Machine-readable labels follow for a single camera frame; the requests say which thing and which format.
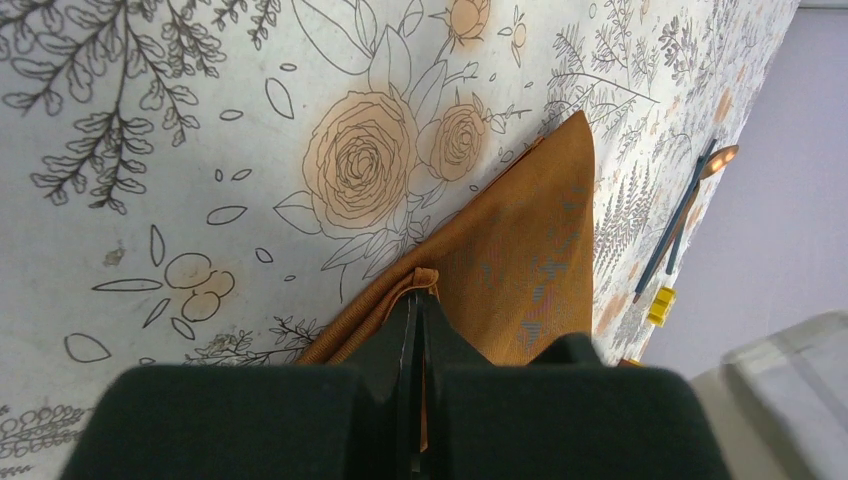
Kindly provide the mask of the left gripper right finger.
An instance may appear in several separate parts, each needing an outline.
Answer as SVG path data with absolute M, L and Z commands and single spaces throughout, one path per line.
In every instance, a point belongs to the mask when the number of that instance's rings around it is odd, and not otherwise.
M 611 367 L 589 338 L 556 339 L 524 366 L 497 366 L 420 298 L 434 479 L 725 479 L 694 390 L 653 367 Z

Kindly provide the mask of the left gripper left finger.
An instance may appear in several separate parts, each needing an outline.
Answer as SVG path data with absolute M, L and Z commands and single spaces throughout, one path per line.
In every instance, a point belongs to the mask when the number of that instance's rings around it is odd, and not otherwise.
M 108 387 L 64 479 L 410 479 L 418 298 L 338 365 L 152 365 Z

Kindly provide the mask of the orange cloth napkin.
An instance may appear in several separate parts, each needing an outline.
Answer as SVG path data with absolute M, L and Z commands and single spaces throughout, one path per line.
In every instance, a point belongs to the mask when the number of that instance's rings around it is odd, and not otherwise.
M 557 338 L 589 333 L 594 174 L 593 135 L 579 111 L 381 273 L 300 362 L 345 360 L 415 289 L 436 295 L 451 326 L 496 365 L 525 365 Z

